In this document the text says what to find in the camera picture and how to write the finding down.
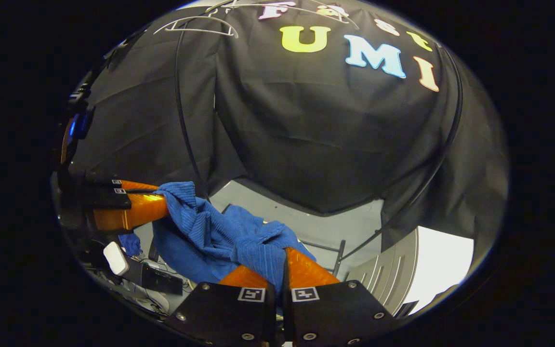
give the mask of blue light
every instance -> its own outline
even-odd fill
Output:
[[[70,125],[70,134],[68,134],[68,136],[72,137],[72,134],[74,134],[74,125],[76,125],[76,123],[76,120],[72,121],[72,124]]]

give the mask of black device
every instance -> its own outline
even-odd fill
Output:
[[[141,284],[143,288],[156,292],[183,295],[183,279],[156,270],[147,263],[143,263]]]
[[[267,288],[241,288],[200,282],[164,321],[203,345],[275,346],[276,294]]]
[[[298,347],[353,345],[399,326],[357,280],[291,289],[289,272],[286,259],[282,282],[284,336]]]

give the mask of blue fabric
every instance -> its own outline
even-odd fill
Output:
[[[279,294],[284,248],[293,247],[316,261],[289,227],[263,224],[262,218],[239,206],[230,206],[222,215],[196,197],[192,182],[163,184],[156,194],[165,196],[178,228],[169,220],[154,222],[156,249],[169,266],[196,283],[217,283],[242,264],[267,279]]]
[[[119,241],[121,241],[121,246],[125,248],[125,254],[130,257],[139,255],[143,251],[141,250],[141,239],[135,233],[119,235]]]

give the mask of wire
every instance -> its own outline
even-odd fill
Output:
[[[209,7],[209,8],[205,11],[205,13],[210,13],[210,12],[213,11],[214,9],[217,9],[217,8],[220,7],[220,6],[224,6],[224,5],[226,5],[226,4],[229,4],[230,2],[233,2],[233,1],[234,1],[234,0],[227,0],[227,1],[220,2],[220,3],[217,4],[217,5],[213,5],[212,7]]]
[[[189,292],[188,292],[187,290],[185,290],[185,289],[183,289],[183,292],[186,292],[186,293],[191,293],[191,292],[192,292],[193,289],[192,289],[192,287],[190,286],[190,280],[189,280],[189,279],[186,279],[185,283],[183,283],[182,288],[190,288],[190,291],[189,291]]]
[[[152,267],[151,265],[149,265],[149,263],[143,262],[144,260],[152,261],[151,259],[149,259],[149,258],[141,259],[140,262],[143,263],[143,264],[147,264],[147,265],[150,266],[151,268],[154,268],[154,267]],[[156,261],[156,263],[159,264],[159,265],[167,266],[167,264],[164,264],[164,263],[161,263],[161,262],[157,262],[157,261]],[[161,269],[161,268],[157,268],[156,270],[159,270],[159,271],[161,271],[161,272],[166,272],[167,274],[180,275],[180,274],[179,274],[178,272],[176,272],[176,271],[175,271],[175,272],[172,272],[172,271],[169,271],[169,270],[163,270],[163,269]]]
[[[186,22],[183,24],[183,29],[187,28]],[[174,92],[177,102],[177,112],[179,114],[179,123],[181,124],[181,132],[183,133],[183,140],[185,140],[185,147],[187,148],[187,155],[190,158],[190,162],[192,163],[192,167],[194,168],[194,174],[196,174],[196,178],[198,179],[199,184],[202,186],[202,192],[205,195],[205,199],[207,202],[211,203],[209,200],[209,189],[207,187],[207,183],[205,180],[202,179],[200,176],[200,172],[198,171],[198,166],[196,166],[196,160],[194,160],[194,154],[192,153],[192,146],[190,145],[190,139],[187,135],[187,128],[185,127],[185,119],[183,117],[183,107],[181,105],[181,88],[179,86],[179,47],[181,46],[181,42],[183,41],[183,35],[185,31],[181,31],[181,35],[179,35],[179,41],[177,42],[177,48],[174,51]]]
[[[149,299],[152,303],[154,303],[154,305],[156,305],[156,306],[159,308],[159,310],[160,310],[160,312],[155,312],[155,311],[154,311],[154,312],[155,312],[156,314],[159,314],[159,315],[161,315],[161,316],[164,316],[164,313],[162,312],[162,310],[163,310],[164,308],[162,307],[162,305],[161,305],[160,303],[158,303],[156,300],[154,300],[153,298],[151,298],[151,296],[149,296],[149,293],[147,292],[147,290],[146,290],[145,288],[143,288],[143,287],[141,287],[141,286],[138,286],[136,283],[134,283],[134,282],[132,282],[132,281],[130,281],[130,283],[132,283],[132,284],[134,285],[134,292],[135,292],[135,293],[136,293],[136,288],[137,288],[137,287],[138,287],[138,288],[142,288],[143,290],[145,290],[145,295],[147,295],[147,299]]]
[[[449,51],[447,51],[446,48],[442,48],[442,49],[445,51],[445,53],[447,53],[447,56],[451,60],[451,65],[453,65],[453,69],[455,71],[456,80],[458,82],[458,106],[456,107],[456,110],[455,110],[455,116],[453,117],[453,124],[451,125],[451,130],[449,131],[449,135],[447,136],[445,145],[438,156],[438,160],[436,160],[436,164],[434,165],[434,168],[432,169],[431,174],[429,174],[427,178],[419,185],[418,189],[412,194],[410,199],[399,209],[399,211],[392,217],[392,219],[388,220],[388,222],[385,223],[384,226],[381,226],[380,229],[374,231],[374,235],[369,237],[367,240],[365,240],[362,244],[357,246],[350,253],[344,255],[342,257],[342,260],[350,257],[351,255],[355,254],[357,251],[361,250],[361,248],[366,246],[366,244],[372,242],[373,239],[376,239],[376,237],[378,237],[378,235],[381,234],[381,231],[383,230],[383,228],[387,228],[387,226],[391,226],[392,224],[394,224],[395,220],[398,220],[399,217],[401,217],[408,210],[410,210],[410,208],[412,208],[414,203],[421,196],[421,193],[423,193],[423,191],[429,186],[434,176],[436,176],[436,173],[440,169],[440,166],[445,161],[445,157],[447,156],[447,152],[449,151],[449,148],[451,147],[451,145],[453,145],[453,141],[455,140],[455,135],[458,132],[458,127],[460,125],[460,120],[462,117],[462,103],[463,103],[462,79],[460,76],[460,72],[458,71],[458,66],[455,64],[453,57],[451,56]]]
[[[150,259],[150,258],[148,258],[148,257],[143,258],[143,259],[138,259],[139,262],[143,262],[143,261],[145,261],[145,260],[146,260],[146,261],[150,261],[150,262],[155,262],[156,264],[159,264],[159,265],[168,266],[168,264],[166,264],[165,262],[159,262],[159,261],[157,261],[157,260],[153,260],[153,259]]]

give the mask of letter u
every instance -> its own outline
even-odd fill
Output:
[[[299,34],[304,27],[282,27],[282,47],[291,52],[312,53],[321,51],[327,46],[327,33],[331,31],[328,27],[310,27],[314,31],[313,43],[299,42]]]

